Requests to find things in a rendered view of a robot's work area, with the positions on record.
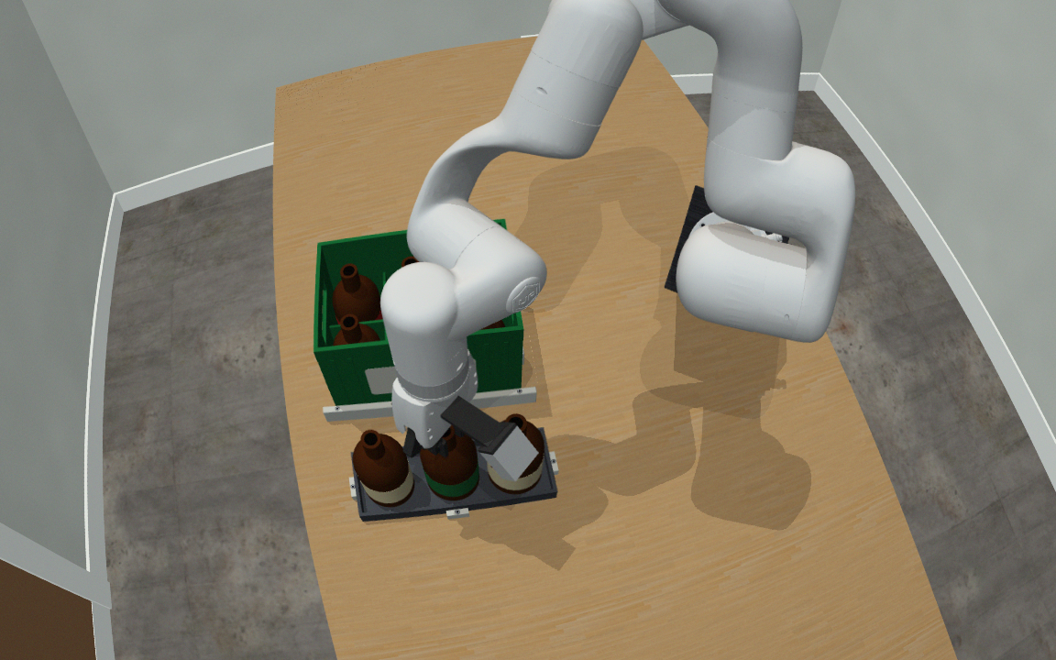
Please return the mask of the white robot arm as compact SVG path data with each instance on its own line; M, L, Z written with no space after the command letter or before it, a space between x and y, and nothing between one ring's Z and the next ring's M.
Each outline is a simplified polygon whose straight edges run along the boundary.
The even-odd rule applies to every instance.
M793 142L803 34L789 0L552 0L549 11L499 116L447 148L416 197L407 243L419 262L380 296L400 384L422 400L456 392L467 336L523 312L545 286L544 259L468 203L483 169L506 151L584 156L641 41L691 25L718 49L704 169L713 213L680 250L680 303L715 325L819 341L855 184L840 156Z

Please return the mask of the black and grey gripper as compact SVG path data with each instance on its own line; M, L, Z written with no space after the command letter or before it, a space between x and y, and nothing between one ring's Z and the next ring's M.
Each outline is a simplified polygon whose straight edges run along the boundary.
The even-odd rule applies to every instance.
M472 354L468 351L469 369L468 379L464 385L449 396L440 400L422 400L406 391L398 379L392 386L392 410L397 429L406 434L406 446L403 454L414 457L419 452L427 450L431 454L448 456L448 448L444 439L444 433L451 427L451 423L441 418L444 411L451 406L451 402L460 396L467 402L472 402L475 393L478 391L478 373ZM466 384L465 384L466 383ZM461 390L461 391L460 391ZM454 394L454 396L453 396ZM452 397L453 396L453 397ZM451 397L451 400L448 398ZM407 427L407 426L408 427Z

